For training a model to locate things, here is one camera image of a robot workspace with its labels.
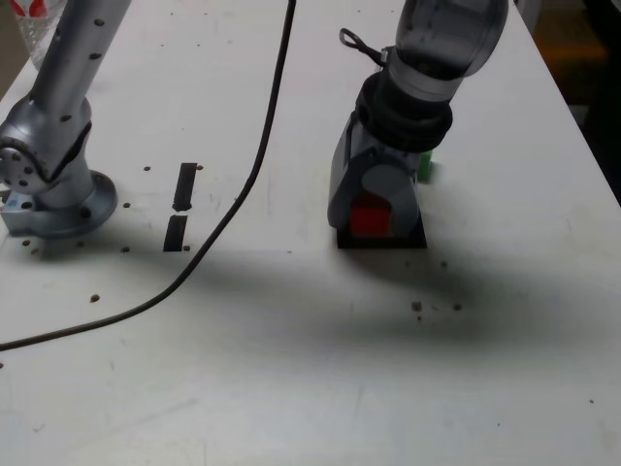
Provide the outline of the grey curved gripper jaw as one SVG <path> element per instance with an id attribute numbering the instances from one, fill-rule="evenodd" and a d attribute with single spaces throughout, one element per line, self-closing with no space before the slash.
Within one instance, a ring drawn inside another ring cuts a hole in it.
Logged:
<path id="1" fill-rule="evenodd" d="M 373 208 L 354 209 L 354 222 L 350 221 L 351 204 L 365 196 L 362 178 L 371 167 L 370 150 L 374 147 L 365 140 L 367 132 L 357 112 L 349 116 L 332 160 L 327 218 L 338 233 L 345 232 L 353 238 L 369 239 L 376 233 L 372 227 Z"/>
<path id="2" fill-rule="evenodd" d="M 371 149 L 371 167 L 362 178 L 366 191 L 375 194 L 391 207 L 392 233 L 398 238 L 409 237 L 420 219 L 416 194 L 418 153 Z"/>

